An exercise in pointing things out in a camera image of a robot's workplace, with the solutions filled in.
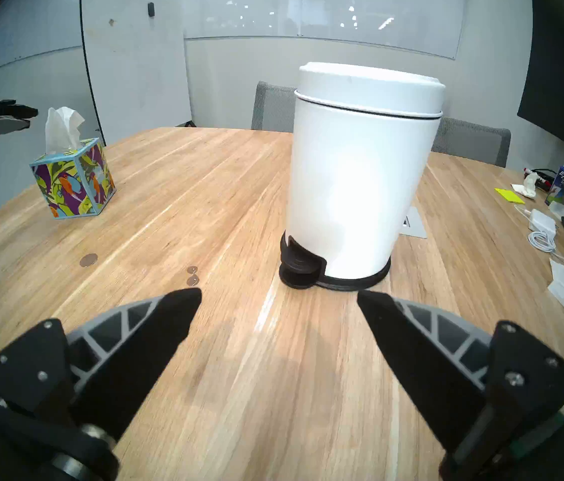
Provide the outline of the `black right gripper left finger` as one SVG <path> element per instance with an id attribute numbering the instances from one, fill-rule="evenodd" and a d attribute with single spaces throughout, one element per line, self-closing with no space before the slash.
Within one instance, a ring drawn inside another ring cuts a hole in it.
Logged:
<path id="1" fill-rule="evenodd" d="M 0 476 L 116 480 L 114 449 L 189 334 L 199 288 L 39 322 L 0 350 Z"/>

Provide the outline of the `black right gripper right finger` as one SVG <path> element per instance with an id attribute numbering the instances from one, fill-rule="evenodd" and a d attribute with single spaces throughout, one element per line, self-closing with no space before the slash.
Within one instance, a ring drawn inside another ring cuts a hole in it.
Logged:
<path id="1" fill-rule="evenodd" d="M 379 350 L 445 455 L 443 480 L 505 480 L 564 426 L 564 358 L 511 320 L 359 291 Z"/>

